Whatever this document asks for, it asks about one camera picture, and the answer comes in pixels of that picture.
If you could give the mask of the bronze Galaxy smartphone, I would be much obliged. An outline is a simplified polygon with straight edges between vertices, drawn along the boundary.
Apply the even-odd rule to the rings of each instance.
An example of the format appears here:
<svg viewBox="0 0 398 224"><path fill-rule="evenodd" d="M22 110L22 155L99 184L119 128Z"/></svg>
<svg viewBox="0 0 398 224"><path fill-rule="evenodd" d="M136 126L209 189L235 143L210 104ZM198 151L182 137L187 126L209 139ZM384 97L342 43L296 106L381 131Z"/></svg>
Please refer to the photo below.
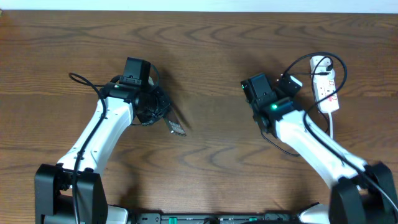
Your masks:
<svg viewBox="0 0 398 224"><path fill-rule="evenodd" d="M186 136L186 132L180 124L174 109L170 107L166 114L164 115L164 121L171 134L178 136Z"/></svg>

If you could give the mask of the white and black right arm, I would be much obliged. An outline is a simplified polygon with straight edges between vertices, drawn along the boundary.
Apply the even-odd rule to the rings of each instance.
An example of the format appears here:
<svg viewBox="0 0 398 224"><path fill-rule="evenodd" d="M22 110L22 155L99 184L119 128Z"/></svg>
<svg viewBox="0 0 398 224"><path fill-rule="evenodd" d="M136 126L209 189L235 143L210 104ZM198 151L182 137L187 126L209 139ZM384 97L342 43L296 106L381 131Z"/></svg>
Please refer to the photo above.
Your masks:
<svg viewBox="0 0 398 224"><path fill-rule="evenodd" d="M302 83L282 77L271 85L261 73L241 82L253 119L307 161L331 190L329 205L299 212L295 223L397 223L397 192L391 170L368 164L321 130L294 101Z"/></svg>

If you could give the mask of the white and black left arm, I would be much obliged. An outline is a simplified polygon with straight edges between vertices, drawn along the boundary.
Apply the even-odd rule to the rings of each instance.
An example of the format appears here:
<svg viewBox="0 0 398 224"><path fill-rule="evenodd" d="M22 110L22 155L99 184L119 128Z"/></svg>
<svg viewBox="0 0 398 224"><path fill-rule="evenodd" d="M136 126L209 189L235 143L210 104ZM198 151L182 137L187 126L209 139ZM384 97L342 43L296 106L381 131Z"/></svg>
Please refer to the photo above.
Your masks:
<svg viewBox="0 0 398 224"><path fill-rule="evenodd" d="M101 176L116 143L134 120L148 126L161 119L170 101L150 73L150 62L127 58L122 75L95 85L69 77L98 95L95 113L71 149L55 165L42 164L34 177L36 223L127 223L127 209L109 205Z"/></svg>

